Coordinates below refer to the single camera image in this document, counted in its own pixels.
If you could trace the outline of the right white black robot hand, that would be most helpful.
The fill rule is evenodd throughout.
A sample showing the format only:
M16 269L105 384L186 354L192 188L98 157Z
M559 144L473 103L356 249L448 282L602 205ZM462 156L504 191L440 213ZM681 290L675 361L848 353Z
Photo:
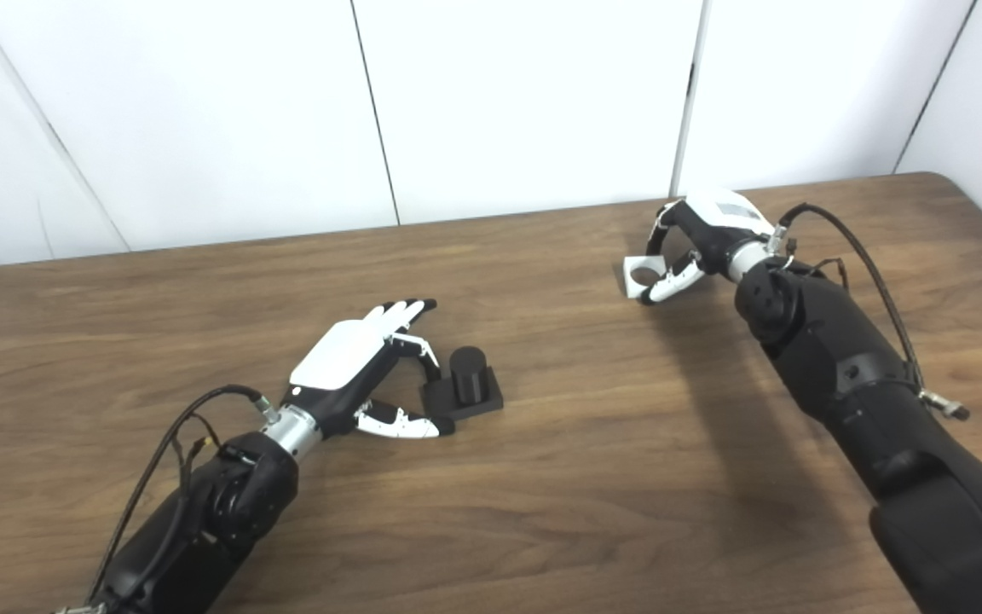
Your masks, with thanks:
M667 267L663 241L681 230L690 248ZM731 190L704 189L667 202L657 212L644 255L627 258L628 296L642 304L665 302L706 275L739 283L756 264L778 253L786 232L772 225L751 201Z

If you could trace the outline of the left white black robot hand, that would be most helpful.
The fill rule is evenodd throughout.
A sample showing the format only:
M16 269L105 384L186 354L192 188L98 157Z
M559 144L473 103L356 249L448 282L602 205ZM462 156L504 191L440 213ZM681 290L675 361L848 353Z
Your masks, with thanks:
M410 333L436 305L434 299L409 298L335 323L292 370L284 407L310 416L323 440L353 431L400 439L453 435L456 426L448 417L408 412L372 397L405 357L418 359L428 380L440 379L430 343Z

